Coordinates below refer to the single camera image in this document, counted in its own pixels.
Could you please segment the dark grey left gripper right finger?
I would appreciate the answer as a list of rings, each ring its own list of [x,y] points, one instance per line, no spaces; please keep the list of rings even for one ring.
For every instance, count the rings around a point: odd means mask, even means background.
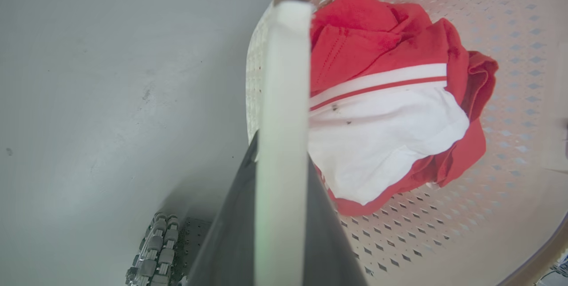
[[[316,167],[308,158],[305,286],[366,286]]]

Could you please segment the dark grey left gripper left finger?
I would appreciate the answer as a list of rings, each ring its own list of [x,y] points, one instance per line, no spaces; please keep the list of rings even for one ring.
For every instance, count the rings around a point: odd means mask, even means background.
[[[188,273],[189,286],[253,286],[257,134]]]

